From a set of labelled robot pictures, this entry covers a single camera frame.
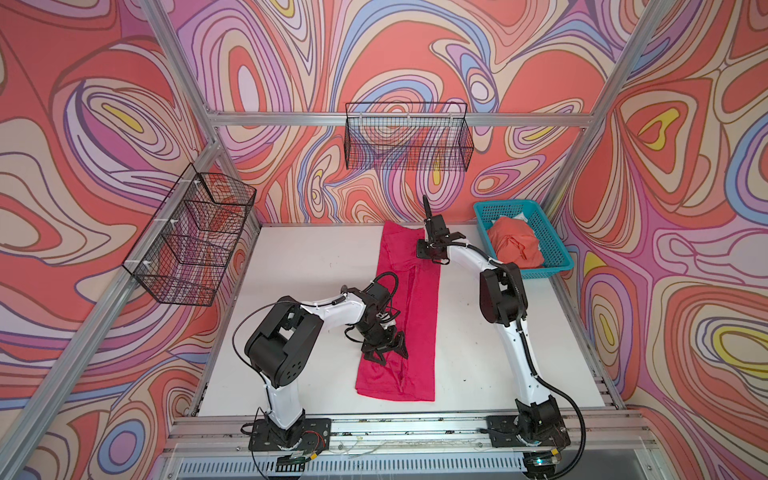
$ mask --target white tabletop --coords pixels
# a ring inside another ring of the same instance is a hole
[[[481,246],[474,225],[450,226]],[[234,354],[231,335],[249,313],[284,295],[320,300],[346,284],[365,288],[376,276],[381,226],[265,227],[216,358],[198,415],[252,415],[267,407],[259,376]],[[357,394],[360,347],[339,327],[320,333],[297,382],[309,414],[461,412],[514,409],[512,372],[501,341],[478,308],[478,279],[459,265],[441,267],[435,401],[391,402]],[[541,377],[580,407],[603,399],[573,337],[549,279],[525,280],[531,346]],[[237,334],[242,348],[269,309],[251,317]],[[570,406],[558,397],[561,408]]]

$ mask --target teal plastic basket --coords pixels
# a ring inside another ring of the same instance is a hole
[[[488,229],[499,217],[516,217],[520,213],[528,219],[538,238],[539,248],[544,255],[544,265],[540,268],[520,269],[523,278],[548,278],[557,272],[565,272],[574,267],[571,255],[565,249],[562,240],[541,207],[533,200],[500,200],[493,202],[478,202],[475,204],[475,215],[478,218],[478,231],[482,238],[483,250],[496,258],[496,252],[488,238]]]

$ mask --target orange cloth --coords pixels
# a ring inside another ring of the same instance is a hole
[[[515,263],[520,268],[537,268],[544,263],[536,233],[524,220],[499,217],[488,229],[488,237],[501,262]]]

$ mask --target black wire basket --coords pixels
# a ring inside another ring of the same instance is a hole
[[[213,305],[255,200],[238,179],[196,173],[131,274],[159,303]]]
[[[350,102],[349,170],[467,171],[475,145],[464,102]]]

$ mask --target folded pink garment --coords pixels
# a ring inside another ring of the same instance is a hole
[[[394,352],[384,354],[386,365],[360,360],[357,392],[377,399],[400,402],[435,401],[435,331],[440,266],[416,258],[416,242],[424,229],[396,223],[384,224],[376,274],[394,272],[399,287],[392,306],[400,310],[397,328],[406,334],[408,359]],[[391,278],[382,284],[392,289]]]

